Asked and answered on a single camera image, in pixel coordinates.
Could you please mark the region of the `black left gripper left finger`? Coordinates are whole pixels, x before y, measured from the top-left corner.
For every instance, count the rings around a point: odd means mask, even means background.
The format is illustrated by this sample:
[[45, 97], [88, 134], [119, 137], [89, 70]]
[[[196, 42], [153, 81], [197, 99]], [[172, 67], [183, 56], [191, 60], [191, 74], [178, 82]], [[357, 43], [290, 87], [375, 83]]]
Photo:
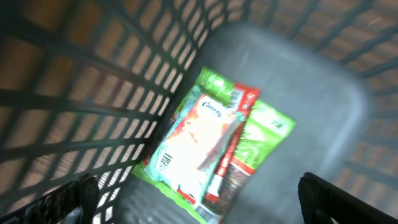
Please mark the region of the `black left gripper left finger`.
[[28, 205], [1, 217], [2, 224], [89, 224], [100, 200], [96, 177], [85, 174]]

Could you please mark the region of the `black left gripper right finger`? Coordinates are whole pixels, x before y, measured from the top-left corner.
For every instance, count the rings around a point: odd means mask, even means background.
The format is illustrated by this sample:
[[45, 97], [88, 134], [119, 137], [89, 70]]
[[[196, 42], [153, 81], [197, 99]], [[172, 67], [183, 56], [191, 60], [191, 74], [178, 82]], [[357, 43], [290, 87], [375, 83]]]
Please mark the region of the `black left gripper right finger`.
[[397, 219], [306, 172], [298, 183], [305, 224], [397, 224]]

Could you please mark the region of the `green Haribo candy bag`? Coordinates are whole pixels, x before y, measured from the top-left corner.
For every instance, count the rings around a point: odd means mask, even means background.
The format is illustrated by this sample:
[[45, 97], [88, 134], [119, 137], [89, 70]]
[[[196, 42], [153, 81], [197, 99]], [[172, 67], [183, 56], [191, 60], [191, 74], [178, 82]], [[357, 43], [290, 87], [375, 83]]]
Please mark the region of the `green Haribo candy bag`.
[[[209, 93], [223, 103], [229, 101], [236, 83], [229, 81], [209, 68], [203, 68], [196, 80], [205, 93]], [[238, 192], [269, 154], [291, 133], [295, 123], [263, 101], [257, 100], [244, 124], [228, 171], [220, 188], [220, 197], [216, 203], [199, 202], [181, 190], [174, 191], [160, 181], [150, 180], [144, 173], [149, 160], [137, 165], [133, 173], [137, 177], [157, 187], [164, 195], [188, 211], [200, 223], [221, 223], [226, 212], [237, 197]]]

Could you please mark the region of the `red tissue pack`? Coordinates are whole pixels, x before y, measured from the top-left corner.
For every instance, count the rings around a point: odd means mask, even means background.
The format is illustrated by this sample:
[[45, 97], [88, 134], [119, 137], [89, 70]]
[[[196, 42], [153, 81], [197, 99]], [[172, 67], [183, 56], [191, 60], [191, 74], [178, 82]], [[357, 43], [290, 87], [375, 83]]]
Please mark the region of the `red tissue pack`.
[[186, 115], [172, 126], [144, 172], [154, 181], [201, 200], [229, 139], [245, 117], [206, 94], [184, 112]]

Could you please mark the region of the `red stick sachet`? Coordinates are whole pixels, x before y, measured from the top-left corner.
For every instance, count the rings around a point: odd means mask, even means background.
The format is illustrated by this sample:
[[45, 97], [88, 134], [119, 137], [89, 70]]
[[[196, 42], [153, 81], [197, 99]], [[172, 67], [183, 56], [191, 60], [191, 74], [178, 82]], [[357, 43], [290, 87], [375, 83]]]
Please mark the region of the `red stick sachet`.
[[229, 107], [243, 115], [243, 122], [235, 130], [227, 144], [228, 148], [220, 160], [220, 163], [215, 170], [213, 179], [211, 180], [208, 190], [205, 194], [205, 201], [216, 203], [219, 200], [221, 184], [228, 171], [229, 163], [233, 157], [233, 153], [243, 131], [244, 124], [252, 110], [252, 107], [254, 106], [255, 101], [257, 100], [259, 92], [259, 89], [243, 85], [241, 83], [236, 83], [233, 88], [229, 101]]

